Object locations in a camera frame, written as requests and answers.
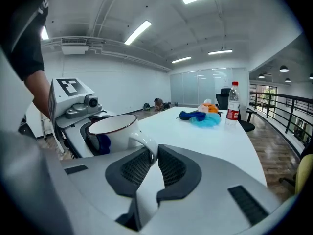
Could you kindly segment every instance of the white table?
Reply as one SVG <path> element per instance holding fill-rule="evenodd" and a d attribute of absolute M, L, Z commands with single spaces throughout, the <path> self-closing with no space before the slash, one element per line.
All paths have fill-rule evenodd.
<path fill-rule="evenodd" d="M 177 118 L 181 111 L 188 113 L 195 110 L 173 107 L 140 120 L 139 127 L 158 144 L 173 145 L 224 159 L 267 186 L 260 160 L 240 123 L 237 122 L 234 127 L 226 126 L 226 111 L 221 111 L 221 123 L 210 128 L 199 128 Z M 163 188 L 163 177 L 156 163 L 137 191 L 142 225 L 157 211 L 156 195 Z"/>

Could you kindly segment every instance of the blue plastic bag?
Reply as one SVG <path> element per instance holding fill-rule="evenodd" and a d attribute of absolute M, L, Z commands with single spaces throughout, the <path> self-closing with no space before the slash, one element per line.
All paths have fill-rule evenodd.
<path fill-rule="evenodd" d="M 218 113 L 209 112 L 205 114 L 205 119 L 198 121 L 196 117 L 190 118 L 189 121 L 198 127 L 212 127 L 220 124 L 221 117 Z"/>

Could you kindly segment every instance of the mug rim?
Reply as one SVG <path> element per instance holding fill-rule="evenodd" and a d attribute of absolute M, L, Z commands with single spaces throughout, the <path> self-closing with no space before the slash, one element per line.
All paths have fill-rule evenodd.
<path fill-rule="evenodd" d="M 134 121 L 133 122 L 131 122 L 130 124 L 128 124 L 128 125 L 126 125 L 126 126 L 123 126 L 122 128 L 119 128 L 119 129 L 117 129 L 117 130 L 114 130 L 114 131 L 109 131 L 109 132 L 104 132 L 104 133 L 98 133 L 98 134 L 94 134 L 94 133 L 91 133 L 90 131 L 89 131 L 89 128 L 91 127 L 91 126 L 93 126 L 94 124 L 91 124 L 89 127 L 88 127 L 88 130 L 87 130 L 87 132 L 88 132 L 88 134 L 89 135 L 93 135 L 93 136 L 97 136 L 97 135 L 105 135 L 105 134 L 110 134 L 110 133 L 114 133 L 114 132 L 117 132 L 117 131 L 120 131 L 120 130 L 123 130 L 123 129 L 125 129 L 125 128 L 127 128 L 127 127 L 129 127 L 129 126 L 131 126 L 133 123 L 135 123 L 135 121 L 137 120 L 137 116 L 136 115 L 134 115 L 134 114 L 121 114 L 121 115 L 116 115 L 116 116 L 112 116 L 112 118 L 113 117 L 118 117 L 118 116 L 124 116 L 124 115 L 132 115 L 132 116 L 134 116 L 135 117 L 135 119 L 134 119 Z"/>

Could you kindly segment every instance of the mug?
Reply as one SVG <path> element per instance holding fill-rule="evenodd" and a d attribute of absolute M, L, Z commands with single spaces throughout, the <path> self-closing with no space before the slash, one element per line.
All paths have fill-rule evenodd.
<path fill-rule="evenodd" d="M 87 135 L 101 154 L 125 151 L 139 142 L 151 152 L 152 165 L 157 161 L 158 144 L 140 131 L 135 115 L 118 115 L 98 121 L 89 126 Z"/>

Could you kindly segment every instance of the camera lens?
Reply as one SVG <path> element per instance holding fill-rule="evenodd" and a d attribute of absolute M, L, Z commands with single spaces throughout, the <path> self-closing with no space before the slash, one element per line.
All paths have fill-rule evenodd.
<path fill-rule="evenodd" d="M 98 105 L 98 100 L 93 98 L 89 101 L 90 107 L 96 107 Z"/>

